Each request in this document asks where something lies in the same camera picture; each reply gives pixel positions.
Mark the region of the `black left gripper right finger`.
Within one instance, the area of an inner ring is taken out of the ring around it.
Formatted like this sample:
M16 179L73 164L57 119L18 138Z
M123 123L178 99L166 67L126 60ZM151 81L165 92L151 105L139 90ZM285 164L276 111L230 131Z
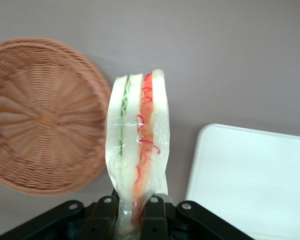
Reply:
M141 240L168 239L165 202L159 196L152 196L142 211Z

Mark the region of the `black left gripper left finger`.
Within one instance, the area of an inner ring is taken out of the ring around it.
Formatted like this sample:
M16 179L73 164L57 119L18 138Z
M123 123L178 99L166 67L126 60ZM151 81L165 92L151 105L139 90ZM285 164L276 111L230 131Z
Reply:
M113 240L118 217L119 200L107 195L86 208L86 239Z

